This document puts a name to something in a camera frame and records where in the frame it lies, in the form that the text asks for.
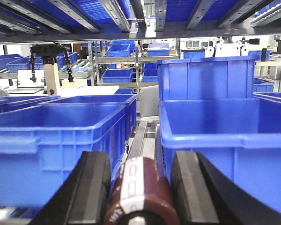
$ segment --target blue crate rim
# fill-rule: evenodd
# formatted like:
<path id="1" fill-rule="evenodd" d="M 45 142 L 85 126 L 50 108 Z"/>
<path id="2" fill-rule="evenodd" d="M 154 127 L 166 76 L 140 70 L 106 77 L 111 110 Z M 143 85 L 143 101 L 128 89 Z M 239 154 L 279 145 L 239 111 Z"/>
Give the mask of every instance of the blue crate rim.
<path id="1" fill-rule="evenodd" d="M 166 101 L 160 101 L 160 109 L 164 107 L 163 102 L 174 102 L 176 100 L 166 100 Z M 269 134 L 191 134 L 189 136 L 185 135 L 176 135 L 172 133 L 168 133 L 165 131 L 171 131 L 170 123 L 169 121 L 163 119 L 166 118 L 166 112 L 163 113 L 162 110 L 160 110 L 160 129 L 161 129 L 161 142 L 163 147 L 169 148 L 169 149 L 185 149 L 190 148 L 190 145 L 193 148 L 200 147 L 200 148 L 225 148 L 225 147 L 242 147 L 245 149 L 262 149 L 262 148 L 279 148 L 281 147 L 281 133 L 269 133 Z M 269 142 L 266 142 L 264 144 L 264 139 L 271 140 L 272 138 L 275 138 L 277 141 L 273 144 L 270 144 Z M 200 140 L 215 140 L 215 142 L 212 143 L 198 143 Z"/>
<path id="2" fill-rule="evenodd" d="M 100 97 L 100 96 L 104 96 L 104 97 L 108 97 L 108 96 L 114 96 L 114 95 L 84 95 L 86 97 Z M 113 105 L 113 104 L 118 104 L 118 105 L 131 105 L 133 103 L 134 100 L 137 99 L 138 95 L 137 94 L 117 94 L 117 96 L 124 96 L 124 97 L 127 97 L 127 96 L 130 96 L 125 102 L 77 102 L 77 103 L 62 103 L 62 102 L 56 102 L 54 103 L 54 101 L 56 101 L 56 99 L 52 100 L 52 101 L 47 101 L 47 102 L 42 102 L 40 103 L 40 105 L 49 105 L 49 104 L 52 104 L 52 105 L 85 105 L 85 104 L 102 104 L 102 105 Z M 68 98 L 75 98 L 77 96 L 73 96 L 73 97 L 62 97 L 60 99 L 68 99 Z"/>
<path id="3" fill-rule="evenodd" d="M 188 63 L 188 62 L 215 62 L 215 61 L 235 61 L 235 60 L 258 60 L 257 55 L 248 56 L 229 56 L 229 57 L 211 57 L 211 58 L 190 58 L 190 59 L 174 59 L 174 60 L 159 60 L 157 64 L 171 63 Z"/>
<path id="4" fill-rule="evenodd" d="M 87 105 L 99 105 L 99 104 L 87 103 Z M 44 105 L 35 105 L 35 106 L 27 107 L 27 108 L 24 108 L 24 109 L 18 109 L 18 110 L 13 110 L 13 111 L 9 111 L 9 112 L 3 112 L 3 113 L 0 113 L 0 116 L 5 115 L 7 113 L 14 113 L 14 112 L 17 112 L 17 111 L 29 110 L 29 109 L 32 109 L 32 108 L 40 108 L 40 107 L 43 107 L 43 106 Z M 116 109 L 115 111 L 113 111 L 112 113 L 109 114 L 109 118 L 105 117 L 102 120 L 98 121 L 95 125 L 92 125 L 92 126 L 85 126 L 85 127 L 0 127 L 0 131 L 20 131 L 20 132 L 21 131 L 35 131 L 36 128 L 37 128 L 38 131 L 60 131 L 61 129 L 63 131 L 76 131 L 76 130 L 98 129 L 101 126 L 103 126 L 108 120 L 112 119 L 116 114 L 124 112 L 125 107 L 126 107 L 125 105 L 119 104 L 118 109 Z"/>

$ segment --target metal shelf rail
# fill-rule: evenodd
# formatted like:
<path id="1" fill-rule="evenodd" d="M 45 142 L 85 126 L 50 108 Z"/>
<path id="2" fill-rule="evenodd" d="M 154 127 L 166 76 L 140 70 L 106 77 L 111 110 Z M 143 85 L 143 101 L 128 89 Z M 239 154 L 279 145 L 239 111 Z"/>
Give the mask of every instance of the metal shelf rail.
<path id="1" fill-rule="evenodd" d="M 141 0 L 125 1 L 136 18 L 117 0 L 0 0 L 0 43 L 281 33 L 281 4 L 255 15 L 277 0 L 155 0 L 156 32 L 146 32 Z"/>

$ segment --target stacked blue bins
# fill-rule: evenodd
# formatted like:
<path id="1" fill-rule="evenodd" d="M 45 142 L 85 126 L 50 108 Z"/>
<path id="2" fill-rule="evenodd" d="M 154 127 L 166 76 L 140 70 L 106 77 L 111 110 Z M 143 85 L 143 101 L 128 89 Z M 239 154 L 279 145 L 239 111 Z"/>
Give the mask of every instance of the stacked blue bins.
<path id="1" fill-rule="evenodd" d="M 23 109 L 35 106 L 39 103 L 50 101 L 60 96 L 18 96 L 18 97 L 0 97 L 0 113 L 5 113 L 17 109 Z"/>
<path id="2" fill-rule="evenodd" d="M 19 69 L 31 69 L 30 57 L 27 56 L 12 61 L 7 64 L 7 67 L 11 73 L 17 73 Z M 44 68 L 42 59 L 36 58 L 35 69 L 42 69 L 42 68 Z"/>
<path id="3" fill-rule="evenodd" d="M 131 69 L 108 69 L 102 76 L 104 83 L 132 82 L 133 70 Z"/>
<path id="4" fill-rule="evenodd" d="M 205 49 L 183 49 L 182 52 L 184 59 L 205 57 Z"/>
<path id="5" fill-rule="evenodd" d="M 281 102 L 281 92 L 259 92 L 254 93 L 254 96 Z"/>
<path id="6" fill-rule="evenodd" d="M 158 82 L 157 64 L 146 63 L 144 67 L 143 82 Z"/>
<path id="7" fill-rule="evenodd" d="M 46 104 L 0 113 L 0 205 L 42 207 L 83 151 L 125 148 L 125 106 Z"/>
<path id="8" fill-rule="evenodd" d="M 253 98 L 254 56 L 158 62 L 161 141 L 202 152 L 240 188 L 281 212 L 281 102 Z"/>

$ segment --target metal frame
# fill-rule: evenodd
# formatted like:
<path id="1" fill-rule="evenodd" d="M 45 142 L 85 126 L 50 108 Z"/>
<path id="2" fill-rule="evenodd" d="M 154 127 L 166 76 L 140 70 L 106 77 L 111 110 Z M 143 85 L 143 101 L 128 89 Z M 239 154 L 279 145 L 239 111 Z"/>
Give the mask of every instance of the metal frame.
<path id="1" fill-rule="evenodd" d="M 204 17 L 204 15 L 207 13 L 207 11 L 210 9 L 210 7 L 213 5 L 214 2 L 215 0 L 199 0 L 186 24 L 186 29 L 187 30 L 194 29 L 202 20 L 202 18 Z"/>
<path id="2" fill-rule="evenodd" d="M 155 1 L 156 31 L 163 31 L 165 27 L 165 16 L 168 0 Z"/>
<path id="3" fill-rule="evenodd" d="M 77 6 L 70 3 L 68 0 L 48 0 L 61 11 L 72 17 L 82 26 L 94 33 L 101 33 L 102 29 L 99 24 L 97 24 L 90 17 L 86 16 L 83 11 Z"/>
<path id="4" fill-rule="evenodd" d="M 139 24 L 139 28 L 141 31 L 147 30 L 147 25 L 145 21 L 145 14 L 143 10 L 143 5 L 141 4 L 141 0 L 130 0 L 132 9 L 136 16 L 137 23 Z"/>
<path id="5" fill-rule="evenodd" d="M 116 0 L 99 0 L 116 25 L 123 32 L 130 31 L 130 25 Z"/>
<path id="6" fill-rule="evenodd" d="M 252 22 L 253 27 L 260 27 L 267 25 L 273 21 L 276 21 L 281 18 L 281 4 L 258 17 L 256 17 Z"/>
<path id="7" fill-rule="evenodd" d="M 38 27 L 33 27 L 32 25 L 20 21 L 16 18 L 7 16 L 0 12 L 0 24 L 7 26 L 14 30 L 19 30 L 29 34 L 42 34 L 42 31 Z"/>
<path id="8" fill-rule="evenodd" d="M 6 35 L 13 36 L 13 35 L 16 35 L 16 32 L 15 32 L 15 30 L 10 30 L 10 29 L 4 28 L 3 26 L 0 26 L 0 34 L 6 34 Z"/>
<path id="9" fill-rule="evenodd" d="M 65 34 L 71 34 L 71 30 L 62 22 L 57 21 L 54 17 L 46 14 L 44 11 L 34 7 L 31 3 L 22 0 L 0 0 L 0 6 L 4 8 L 12 8 L 15 11 L 27 16 L 29 19 L 37 20 L 54 30 L 58 30 Z"/>
<path id="10" fill-rule="evenodd" d="M 237 3 L 217 24 L 218 27 L 228 27 L 234 22 L 241 22 L 239 19 L 257 8 L 264 0 L 242 0 Z"/>

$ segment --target metal rod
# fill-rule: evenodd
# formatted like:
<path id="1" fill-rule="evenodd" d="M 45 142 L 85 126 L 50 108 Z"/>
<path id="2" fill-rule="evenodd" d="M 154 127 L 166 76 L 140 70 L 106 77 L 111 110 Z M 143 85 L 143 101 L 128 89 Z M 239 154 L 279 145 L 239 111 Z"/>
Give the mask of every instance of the metal rod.
<path id="1" fill-rule="evenodd" d="M 96 76 L 97 76 L 97 85 L 100 85 L 100 71 L 99 71 L 99 63 L 98 63 L 98 45 L 97 41 L 95 41 L 95 64 L 96 64 Z"/>
<path id="2" fill-rule="evenodd" d="M 167 10 L 167 0 L 155 1 L 155 18 L 156 18 L 156 31 L 162 31 L 165 27 L 165 16 Z"/>
<path id="3" fill-rule="evenodd" d="M 94 33 L 101 33 L 102 29 L 99 24 L 83 13 L 77 5 L 73 5 L 68 0 L 48 0 L 61 11 L 72 17 L 82 26 Z"/>
<path id="4" fill-rule="evenodd" d="M 215 0 L 199 0 L 186 24 L 186 29 L 187 30 L 194 29 L 202 20 L 202 18 L 204 17 L 204 15 L 207 13 L 207 11 L 210 9 L 210 7 L 213 5 L 214 2 Z"/>
<path id="5" fill-rule="evenodd" d="M 56 20 L 53 16 L 48 15 L 44 11 L 33 6 L 28 1 L 23 0 L 0 0 L 0 5 L 5 8 L 12 8 L 13 10 L 20 12 L 22 15 L 26 15 L 39 23 L 58 30 L 64 34 L 71 34 L 71 30 L 62 22 Z"/>
<path id="6" fill-rule="evenodd" d="M 141 156 L 144 147 L 143 143 L 144 143 L 144 138 L 146 137 L 147 129 L 148 129 L 147 121 L 142 120 L 137 129 L 131 148 L 128 152 L 127 159 Z"/>
<path id="7" fill-rule="evenodd" d="M 95 73 L 94 73 L 92 41 L 88 42 L 88 51 L 89 51 L 89 76 L 90 76 L 90 83 L 91 83 L 92 86 L 94 86 L 95 85 Z"/>
<path id="8" fill-rule="evenodd" d="M 143 10 L 143 5 L 141 4 L 141 0 L 130 0 L 132 9 L 134 11 L 137 23 L 139 24 L 140 30 L 145 32 L 147 30 L 145 14 Z"/>
<path id="9" fill-rule="evenodd" d="M 117 0 L 99 0 L 116 25 L 123 32 L 130 31 L 130 25 Z"/>

